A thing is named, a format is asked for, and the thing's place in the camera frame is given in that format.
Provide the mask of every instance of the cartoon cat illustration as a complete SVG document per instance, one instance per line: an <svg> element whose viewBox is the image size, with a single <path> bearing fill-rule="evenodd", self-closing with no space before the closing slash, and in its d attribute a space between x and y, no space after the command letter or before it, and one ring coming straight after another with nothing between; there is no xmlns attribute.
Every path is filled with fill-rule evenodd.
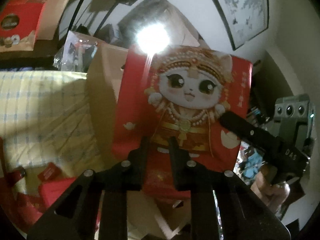
<svg viewBox="0 0 320 240"><path fill-rule="evenodd" d="M175 136L191 153L211 153L210 124L230 109L232 57L207 49L180 47L158 54L152 62L148 103L161 115L151 141L168 146Z"/></svg>

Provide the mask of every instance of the cat face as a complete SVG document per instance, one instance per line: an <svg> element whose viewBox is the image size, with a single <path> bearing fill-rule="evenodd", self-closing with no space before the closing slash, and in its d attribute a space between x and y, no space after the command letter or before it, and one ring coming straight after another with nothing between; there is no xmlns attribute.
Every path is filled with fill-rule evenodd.
<svg viewBox="0 0 320 240"><path fill-rule="evenodd" d="M221 95L222 85L205 71L190 75L188 67L170 69L160 75L159 91L170 102L189 109L214 107Z"/></svg>

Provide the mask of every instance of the picture frame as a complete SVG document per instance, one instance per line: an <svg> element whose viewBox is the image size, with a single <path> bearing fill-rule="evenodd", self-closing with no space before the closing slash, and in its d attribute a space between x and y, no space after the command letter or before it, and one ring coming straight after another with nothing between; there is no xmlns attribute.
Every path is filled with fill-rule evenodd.
<svg viewBox="0 0 320 240"><path fill-rule="evenodd" d="M269 0L212 0L233 50L269 27Z"/></svg>

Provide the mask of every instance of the gold medallion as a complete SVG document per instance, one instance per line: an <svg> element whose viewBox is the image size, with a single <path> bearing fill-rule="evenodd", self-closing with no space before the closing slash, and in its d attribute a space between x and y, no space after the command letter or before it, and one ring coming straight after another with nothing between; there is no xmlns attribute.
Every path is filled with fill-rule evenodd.
<svg viewBox="0 0 320 240"><path fill-rule="evenodd" d="M180 120L178 125L180 130L185 133L187 133L191 128L191 122L188 119Z"/></svg>

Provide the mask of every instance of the red gift box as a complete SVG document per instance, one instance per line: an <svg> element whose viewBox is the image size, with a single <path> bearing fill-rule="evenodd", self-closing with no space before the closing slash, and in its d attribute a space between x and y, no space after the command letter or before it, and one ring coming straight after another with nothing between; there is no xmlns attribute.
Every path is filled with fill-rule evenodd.
<svg viewBox="0 0 320 240"><path fill-rule="evenodd" d="M252 64L226 53L175 47L147 59L131 48L116 109L113 153L125 159L151 138L144 191L159 198L185 199L173 186L167 139L207 168L233 170L240 147L237 136L218 119L225 111L245 117Z"/></svg>
<svg viewBox="0 0 320 240"><path fill-rule="evenodd" d="M41 213L44 213L46 210L46 207L44 206L44 203L41 197L26 195L20 192L18 192L17 194L17 206L34 207Z"/></svg>
<svg viewBox="0 0 320 240"><path fill-rule="evenodd" d="M32 51L46 0L10 0L0 14L0 52Z"/></svg>

